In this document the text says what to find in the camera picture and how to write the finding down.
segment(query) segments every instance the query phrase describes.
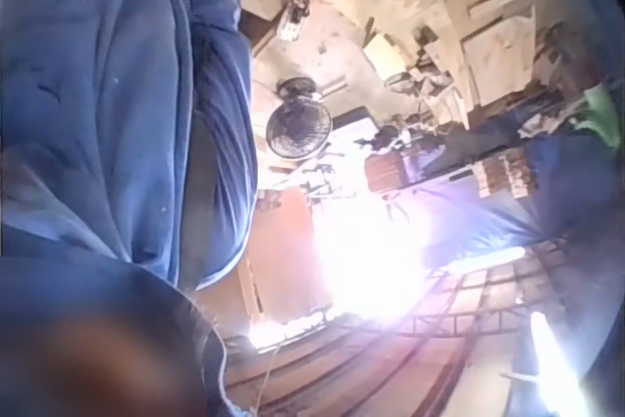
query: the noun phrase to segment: person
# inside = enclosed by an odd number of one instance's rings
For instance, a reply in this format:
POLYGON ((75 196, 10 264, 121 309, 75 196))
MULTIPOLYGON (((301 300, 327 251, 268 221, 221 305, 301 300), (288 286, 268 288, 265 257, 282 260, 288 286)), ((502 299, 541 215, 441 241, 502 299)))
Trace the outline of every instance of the person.
POLYGON ((256 201, 240 0, 2 4, 0 413, 237 415, 185 293, 256 201))

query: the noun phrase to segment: wire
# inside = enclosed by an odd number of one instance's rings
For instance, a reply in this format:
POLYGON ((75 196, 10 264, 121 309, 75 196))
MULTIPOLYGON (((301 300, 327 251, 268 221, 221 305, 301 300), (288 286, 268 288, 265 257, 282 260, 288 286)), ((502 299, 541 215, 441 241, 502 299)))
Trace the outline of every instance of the wire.
POLYGON ((254 406, 254 409, 253 409, 256 416, 259 415, 258 413, 261 410, 261 400, 263 400, 263 393, 265 392, 265 387, 267 386, 267 383, 270 380, 271 372, 273 371, 273 363, 275 362, 275 358, 277 357, 277 354, 280 352, 280 349, 282 349, 282 344, 284 344, 284 342, 286 342, 286 339, 284 339, 282 342, 278 344, 278 346, 273 350, 273 354, 271 355, 270 366, 267 369, 267 373, 265 374, 263 385, 261 386, 261 389, 258 392, 258 397, 256 398, 256 405, 254 406))

